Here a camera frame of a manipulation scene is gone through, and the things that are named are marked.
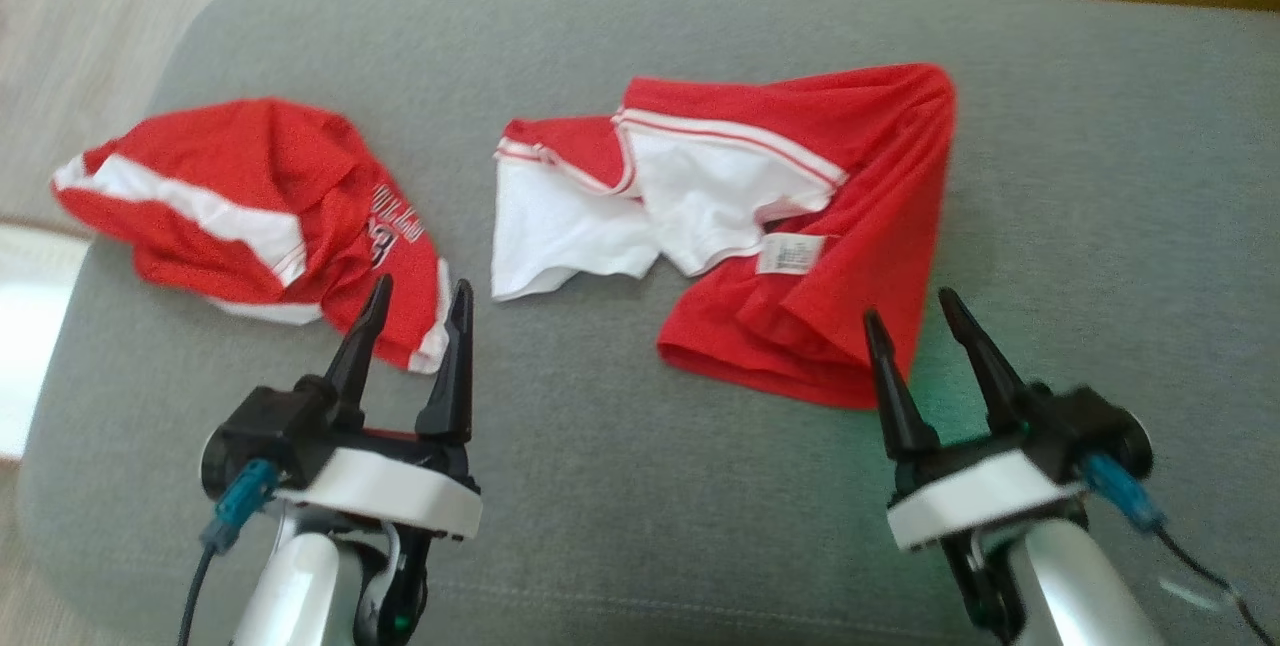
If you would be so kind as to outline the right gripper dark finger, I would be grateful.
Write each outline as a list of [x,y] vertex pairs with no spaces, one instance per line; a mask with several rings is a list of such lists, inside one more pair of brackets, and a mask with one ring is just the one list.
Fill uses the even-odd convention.
[[993,435],[1020,431],[1024,420],[1018,411],[1018,400],[1027,388],[1023,377],[980,327],[956,290],[942,287],[938,301],[950,333],[965,351],[986,400],[989,431]]
[[940,449],[940,436],[919,412],[896,365],[893,340],[878,310],[865,310],[863,324],[884,450],[892,462],[914,462]]

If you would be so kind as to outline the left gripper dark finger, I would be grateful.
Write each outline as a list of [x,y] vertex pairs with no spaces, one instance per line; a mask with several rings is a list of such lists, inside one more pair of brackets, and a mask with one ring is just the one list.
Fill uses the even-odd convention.
[[415,432],[422,440],[463,446],[472,437],[474,312],[474,287],[468,280],[458,280],[444,322],[448,344],[429,399],[415,422]]
[[381,274],[378,278],[364,308],[324,374],[324,380],[329,382],[334,397],[330,426],[340,432],[360,432],[364,429],[365,414],[361,400],[375,345],[385,327],[393,287],[390,274]]

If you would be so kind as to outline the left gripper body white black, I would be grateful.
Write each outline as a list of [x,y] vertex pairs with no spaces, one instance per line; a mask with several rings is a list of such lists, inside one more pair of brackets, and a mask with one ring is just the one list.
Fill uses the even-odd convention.
[[323,443],[333,450],[319,473],[305,487],[279,487],[278,501],[453,540],[476,537],[483,500],[465,443],[384,429],[333,432]]

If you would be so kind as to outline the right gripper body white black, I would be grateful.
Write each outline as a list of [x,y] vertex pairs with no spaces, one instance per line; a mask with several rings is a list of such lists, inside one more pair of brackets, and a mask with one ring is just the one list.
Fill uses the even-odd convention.
[[1021,427],[933,452],[887,446],[886,455],[893,464],[887,522],[896,548],[904,553],[923,549],[1082,494],[1080,478],[1057,481],[1033,462],[1024,449],[1029,437],[1029,429]]

